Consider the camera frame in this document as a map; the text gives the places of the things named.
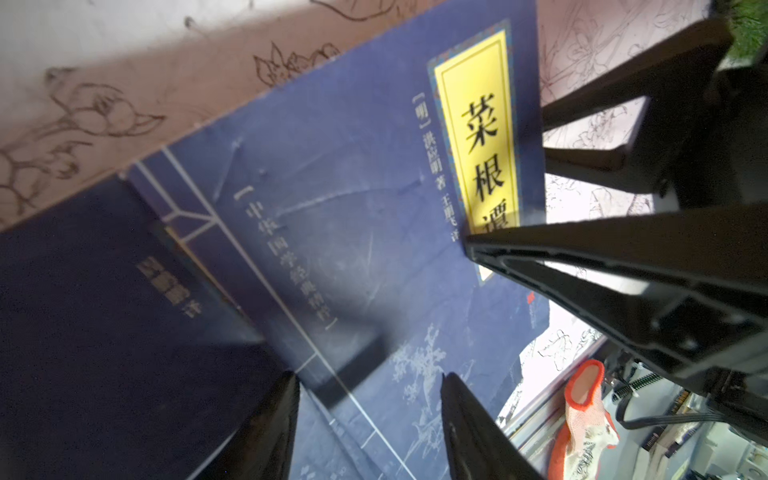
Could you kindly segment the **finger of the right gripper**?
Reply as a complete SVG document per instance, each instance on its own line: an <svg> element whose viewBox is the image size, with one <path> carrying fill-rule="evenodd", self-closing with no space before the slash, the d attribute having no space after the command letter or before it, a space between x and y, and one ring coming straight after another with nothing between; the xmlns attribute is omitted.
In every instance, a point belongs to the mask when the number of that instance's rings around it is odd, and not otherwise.
<svg viewBox="0 0 768 480"><path fill-rule="evenodd" d="M696 127L732 42L725 19L699 21L544 106L543 129L550 131L644 102L627 143L609 150L548 148L547 173L634 194L657 191Z"/></svg>
<svg viewBox="0 0 768 480"><path fill-rule="evenodd" d="M669 375L767 371L763 203L505 229L465 249Z"/></svg>

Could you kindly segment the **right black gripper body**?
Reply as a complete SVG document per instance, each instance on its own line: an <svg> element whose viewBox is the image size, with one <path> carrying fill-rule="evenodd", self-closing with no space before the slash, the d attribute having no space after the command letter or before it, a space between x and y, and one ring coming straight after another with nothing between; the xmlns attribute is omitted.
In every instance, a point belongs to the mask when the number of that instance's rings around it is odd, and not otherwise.
<svg viewBox="0 0 768 480"><path fill-rule="evenodd" d="M694 278L659 320L692 367L676 382L744 432L767 429L767 62L722 70L716 103L673 170L698 223L675 253Z"/></svg>

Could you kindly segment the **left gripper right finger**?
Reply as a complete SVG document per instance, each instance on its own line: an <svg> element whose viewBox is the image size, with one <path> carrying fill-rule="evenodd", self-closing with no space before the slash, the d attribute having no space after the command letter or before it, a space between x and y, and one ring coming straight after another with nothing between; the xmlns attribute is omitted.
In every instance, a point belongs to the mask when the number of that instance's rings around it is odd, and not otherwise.
<svg viewBox="0 0 768 480"><path fill-rule="evenodd" d="M541 477L457 374L451 372L442 378L440 394L452 479L535 480Z"/></svg>

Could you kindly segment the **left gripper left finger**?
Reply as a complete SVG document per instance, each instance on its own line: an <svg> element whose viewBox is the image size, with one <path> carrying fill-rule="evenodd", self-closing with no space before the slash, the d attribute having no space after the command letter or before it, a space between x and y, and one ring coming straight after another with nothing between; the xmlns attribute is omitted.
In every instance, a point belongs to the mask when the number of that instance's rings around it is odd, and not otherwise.
<svg viewBox="0 0 768 480"><path fill-rule="evenodd" d="M200 479L287 479L300 403L297 376L284 372L252 415L198 475Z"/></svg>

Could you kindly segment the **dark blue book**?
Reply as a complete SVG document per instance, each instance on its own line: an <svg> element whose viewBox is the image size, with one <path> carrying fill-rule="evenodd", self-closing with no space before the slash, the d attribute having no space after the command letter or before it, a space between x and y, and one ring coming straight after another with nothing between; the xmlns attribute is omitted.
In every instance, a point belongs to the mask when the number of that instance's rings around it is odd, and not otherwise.
<svg viewBox="0 0 768 480"><path fill-rule="evenodd" d="M282 373L113 178L1 236L1 475L185 479Z"/></svg>
<svg viewBox="0 0 768 480"><path fill-rule="evenodd" d="M254 58L264 94L130 182L300 378L293 476L446 479L441 383L497 414L548 302L470 234L545 219L536 5L318 1Z"/></svg>

